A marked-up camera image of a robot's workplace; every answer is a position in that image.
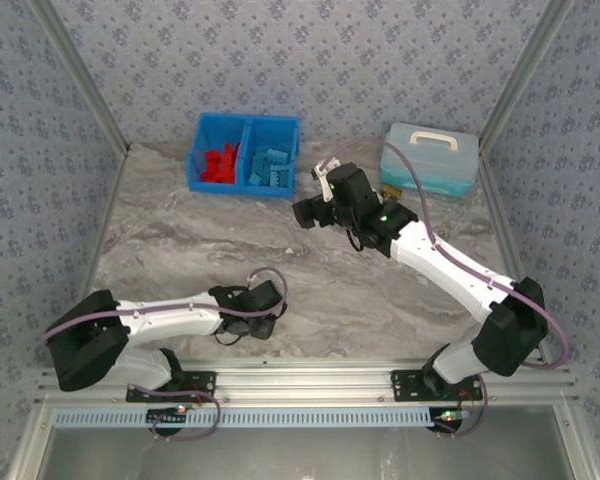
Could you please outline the translucent teal storage box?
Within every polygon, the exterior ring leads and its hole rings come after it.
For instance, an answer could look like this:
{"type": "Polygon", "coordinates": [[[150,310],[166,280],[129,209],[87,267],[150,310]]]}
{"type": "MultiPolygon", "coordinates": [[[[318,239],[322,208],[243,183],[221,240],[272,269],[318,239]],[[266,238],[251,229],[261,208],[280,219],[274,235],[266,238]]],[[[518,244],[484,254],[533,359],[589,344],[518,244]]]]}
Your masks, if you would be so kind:
{"type": "Polygon", "coordinates": [[[462,197],[476,181],[479,141],[475,135],[396,122],[385,141],[407,158],[426,192],[462,197]]]}

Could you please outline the blue divided plastic bin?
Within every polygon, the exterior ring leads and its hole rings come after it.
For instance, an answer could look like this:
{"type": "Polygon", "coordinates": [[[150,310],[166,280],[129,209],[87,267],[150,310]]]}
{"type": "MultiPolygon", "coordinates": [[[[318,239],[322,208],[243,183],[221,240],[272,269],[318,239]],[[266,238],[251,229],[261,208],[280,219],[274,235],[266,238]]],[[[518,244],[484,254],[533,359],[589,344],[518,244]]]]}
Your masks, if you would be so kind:
{"type": "Polygon", "coordinates": [[[199,118],[186,160],[188,187],[193,192],[289,199],[295,187],[299,137],[300,119],[297,117],[203,113],[199,118]],[[205,152],[218,150],[222,158],[224,144],[231,143],[235,148],[237,142],[240,142],[241,146],[237,158],[235,183],[202,182],[200,174],[213,168],[212,163],[206,162],[205,152]],[[287,188],[247,184],[252,174],[254,149],[260,146],[289,154],[287,164],[271,164],[271,169],[290,170],[290,185],[287,188]]]}

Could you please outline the small LED circuit board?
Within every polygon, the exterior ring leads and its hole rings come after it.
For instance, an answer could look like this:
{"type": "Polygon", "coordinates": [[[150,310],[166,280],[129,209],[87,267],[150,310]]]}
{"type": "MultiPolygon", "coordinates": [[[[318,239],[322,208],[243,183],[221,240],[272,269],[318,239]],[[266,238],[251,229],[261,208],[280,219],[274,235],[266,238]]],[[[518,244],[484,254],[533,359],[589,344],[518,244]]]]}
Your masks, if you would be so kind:
{"type": "Polygon", "coordinates": [[[469,417],[469,412],[462,409],[432,408],[430,415],[433,431],[455,434],[459,431],[463,421],[469,417]]]}
{"type": "Polygon", "coordinates": [[[149,426],[184,425],[186,414],[175,407],[149,409],[145,414],[145,423],[149,426]]]}

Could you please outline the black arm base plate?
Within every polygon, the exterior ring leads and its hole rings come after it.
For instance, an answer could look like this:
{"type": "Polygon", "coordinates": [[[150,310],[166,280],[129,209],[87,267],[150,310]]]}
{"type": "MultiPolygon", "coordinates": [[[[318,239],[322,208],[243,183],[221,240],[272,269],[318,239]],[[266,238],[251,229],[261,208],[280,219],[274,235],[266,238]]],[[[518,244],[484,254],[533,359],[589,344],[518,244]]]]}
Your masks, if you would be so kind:
{"type": "Polygon", "coordinates": [[[184,371],[180,381],[170,380],[154,390],[129,385],[125,400],[128,403],[210,403],[211,400],[201,396],[200,392],[214,396],[216,379],[217,374],[214,371],[184,371]]]}
{"type": "Polygon", "coordinates": [[[477,376],[467,377],[459,383],[452,384],[433,370],[393,370],[390,381],[396,402],[457,402],[484,398],[477,376]]]}

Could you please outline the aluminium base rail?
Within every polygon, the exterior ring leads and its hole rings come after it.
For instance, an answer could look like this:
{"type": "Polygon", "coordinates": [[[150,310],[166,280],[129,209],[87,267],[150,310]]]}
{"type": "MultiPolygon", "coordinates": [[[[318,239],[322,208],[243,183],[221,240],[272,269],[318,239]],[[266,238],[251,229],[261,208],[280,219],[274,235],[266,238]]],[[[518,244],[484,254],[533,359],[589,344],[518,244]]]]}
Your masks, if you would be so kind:
{"type": "MultiPolygon", "coordinates": [[[[384,406],[394,403],[390,374],[421,367],[421,360],[225,358],[184,361],[185,371],[216,373],[214,396],[229,407],[384,406]]],[[[35,403],[77,406],[120,406],[127,386],[163,385],[170,376],[165,360],[146,360],[115,367],[96,385],[63,392],[52,369],[39,371],[31,397],[35,403]]],[[[575,404],[581,395],[570,369],[542,371],[520,368],[511,377],[483,376],[493,406],[575,404]]]]}

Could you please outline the aluminium side rail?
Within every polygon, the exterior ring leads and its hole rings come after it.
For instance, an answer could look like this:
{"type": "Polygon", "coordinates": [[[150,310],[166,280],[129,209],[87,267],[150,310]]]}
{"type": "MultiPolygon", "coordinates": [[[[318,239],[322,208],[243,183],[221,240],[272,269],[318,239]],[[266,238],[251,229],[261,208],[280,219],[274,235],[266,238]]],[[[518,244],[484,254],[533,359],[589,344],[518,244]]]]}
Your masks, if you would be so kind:
{"type": "Polygon", "coordinates": [[[130,343],[131,328],[124,324],[111,291],[91,290],[125,163],[125,160],[120,162],[112,181],[77,302],[44,333],[43,341],[49,349],[56,377],[66,391],[103,379],[130,343]]]}
{"type": "Polygon", "coordinates": [[[506,274],[514,280],[522,280],[526,274],[515,245],[491,165],[484,153],[481,153],[478,178],[485,195],[485,203],[492,219],[496,242],[506,274]]]}

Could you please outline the aluminium frame post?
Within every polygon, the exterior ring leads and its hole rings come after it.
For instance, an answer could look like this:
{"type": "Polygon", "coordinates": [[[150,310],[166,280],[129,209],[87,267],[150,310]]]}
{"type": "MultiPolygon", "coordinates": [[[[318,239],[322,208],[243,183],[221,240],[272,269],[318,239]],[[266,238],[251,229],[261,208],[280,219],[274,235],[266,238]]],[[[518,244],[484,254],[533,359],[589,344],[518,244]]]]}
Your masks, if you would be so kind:
{"type": "Polygon", "coordinates": [[[94,114],[104,135],[116,153],[125,157],[129,144],[52,2],[50,0],[27,0],[27,2],[94,114]]]}
{"type": "Polygon", "coordinates": [[[484,154],[493,147],[506,126],[574,3],[575,0],[548,0],[513,70],[506,76],[504,87],[480,131],[479,143],[484,154]]]}

